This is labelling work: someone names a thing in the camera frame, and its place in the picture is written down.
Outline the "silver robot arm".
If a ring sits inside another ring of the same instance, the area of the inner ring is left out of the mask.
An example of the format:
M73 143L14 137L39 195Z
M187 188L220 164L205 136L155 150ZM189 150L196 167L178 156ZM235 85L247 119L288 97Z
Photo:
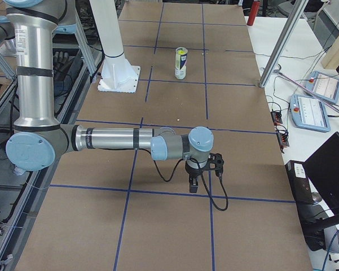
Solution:
M211 152L214 137L203 126L187 135L170 128L84 128L61 124L54 113L52 35L59 27L73 33L74 1L7 1L6 13L14 26L16 76L19 92L18 119L6 143L6 155L24 171L40 171L62 155L83 149L145 150L154 161L185 161L190 192L198 179L214 170Z

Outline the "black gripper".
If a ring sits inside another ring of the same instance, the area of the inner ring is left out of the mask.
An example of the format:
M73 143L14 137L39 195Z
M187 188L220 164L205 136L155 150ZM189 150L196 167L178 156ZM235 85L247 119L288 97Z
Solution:
M202 176L204 172L210 171L210 165L206 164L203 167L199 167L198 165L191 166L188 163L185 164L185 170L189 176L189 193L196 194L198 191L198 176Z

